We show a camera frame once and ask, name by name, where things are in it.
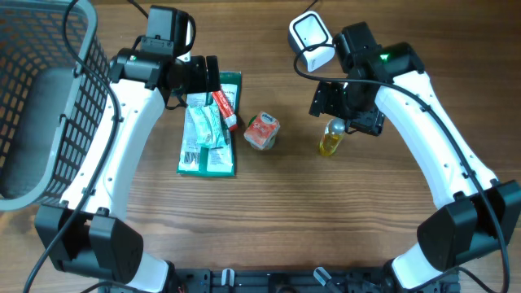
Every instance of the black base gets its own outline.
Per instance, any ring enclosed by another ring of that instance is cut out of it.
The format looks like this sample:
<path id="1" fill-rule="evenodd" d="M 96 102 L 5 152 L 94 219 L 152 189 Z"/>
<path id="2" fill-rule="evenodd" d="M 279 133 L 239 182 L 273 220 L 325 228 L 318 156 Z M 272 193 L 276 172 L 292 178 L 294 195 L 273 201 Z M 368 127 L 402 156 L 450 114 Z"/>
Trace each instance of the black base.
<path id="1" fill-rule="evenodd" d="M 315 279 L 313 271 L 236 271 L 234 286 L 222 286 L 222 273 L 212 272 L 209 269 L 176 269 L 176 273 L 184 286 L 181 293 L 331 293 Z M 343 293 L 389 292 L 380 283 L 382 268 L 336 270 L 328 273 L 332 277 L 332 282 Z M 451 274 L 416 292 L 459 293 L 460 290 L 458 275 Z M 131 291 L 103 288 L 99 292 L 130 293 Z"/>

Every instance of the green led light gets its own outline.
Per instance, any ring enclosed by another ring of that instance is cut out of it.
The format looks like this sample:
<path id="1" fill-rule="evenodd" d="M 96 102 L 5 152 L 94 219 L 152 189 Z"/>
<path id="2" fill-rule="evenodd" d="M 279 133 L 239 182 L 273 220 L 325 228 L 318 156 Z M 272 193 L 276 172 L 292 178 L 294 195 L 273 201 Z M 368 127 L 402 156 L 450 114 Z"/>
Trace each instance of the green led light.
<path id="1" fill-rule="evenodd" d="M 389 58 L 389 54 L 381 54 L 381 55 L 380 55 L 380 59 L 381 59 L 383 62 L 387 62 L 387 58 Z"/>

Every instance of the bottle cap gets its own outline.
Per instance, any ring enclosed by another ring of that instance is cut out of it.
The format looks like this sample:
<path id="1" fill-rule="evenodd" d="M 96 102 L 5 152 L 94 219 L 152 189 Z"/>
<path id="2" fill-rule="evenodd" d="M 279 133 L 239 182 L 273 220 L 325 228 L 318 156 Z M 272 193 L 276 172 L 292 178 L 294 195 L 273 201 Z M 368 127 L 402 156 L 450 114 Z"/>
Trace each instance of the bottle cap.
<path id="1" fill-rule="evenodd" d="M 334 134 L 342 134 L 345 131 L 345 121 L 340 118 L 334 118 L 331 122 L 331 132 Z"/>

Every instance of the red toothpaste tube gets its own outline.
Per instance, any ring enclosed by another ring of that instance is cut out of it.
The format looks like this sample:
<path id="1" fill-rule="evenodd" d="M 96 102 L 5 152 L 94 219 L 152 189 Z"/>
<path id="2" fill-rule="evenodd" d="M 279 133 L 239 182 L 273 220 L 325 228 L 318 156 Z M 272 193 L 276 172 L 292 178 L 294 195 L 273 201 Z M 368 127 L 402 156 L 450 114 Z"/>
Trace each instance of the red toothpaste tube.
<path id="1" fill-rule="evenodd" d="M 226 126 L 230 131 L 237 129 L 237 116 L 234 113 L 234 109 L 231 107 L 228 98 L 222 90 L 212 92 L 212 97 L 219 107 L 222 116 L 225 118 Z"/>

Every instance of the yellow liquid bottle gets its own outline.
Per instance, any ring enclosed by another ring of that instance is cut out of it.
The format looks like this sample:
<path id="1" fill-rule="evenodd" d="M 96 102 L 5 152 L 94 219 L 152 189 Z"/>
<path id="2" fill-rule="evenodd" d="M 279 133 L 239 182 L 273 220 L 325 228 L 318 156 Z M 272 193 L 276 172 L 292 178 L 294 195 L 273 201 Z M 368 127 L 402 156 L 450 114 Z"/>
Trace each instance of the yellow liquid bottle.
<path id="1" fill-rule="evenodd" d="M 336 151 L 337 146 L 344 138 L 345 121 L 340 118 L 331 119 L 326 126 L 324 136 L 318 143 L 320 155 L 330 156 Z"/>

